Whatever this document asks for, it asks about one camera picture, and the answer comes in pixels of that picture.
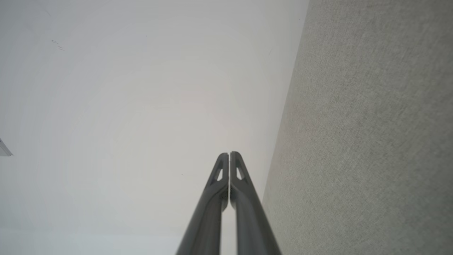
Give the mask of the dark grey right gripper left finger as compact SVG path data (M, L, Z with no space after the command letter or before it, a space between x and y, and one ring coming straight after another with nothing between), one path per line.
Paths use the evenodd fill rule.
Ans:
M228 206L229 155L221 153L211 171L176 255L219 255L222 212Z

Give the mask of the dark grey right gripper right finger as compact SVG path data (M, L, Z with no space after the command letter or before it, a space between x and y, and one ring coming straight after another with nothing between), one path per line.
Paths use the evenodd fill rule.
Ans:
M237 255L282 255L244 160L230 153L230 202L236 210Z

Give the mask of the grey fabric sofa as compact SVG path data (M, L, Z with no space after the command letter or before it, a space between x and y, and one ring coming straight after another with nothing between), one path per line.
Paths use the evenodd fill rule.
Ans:
M283 255L453 255L453 0L310 0L263 207Z

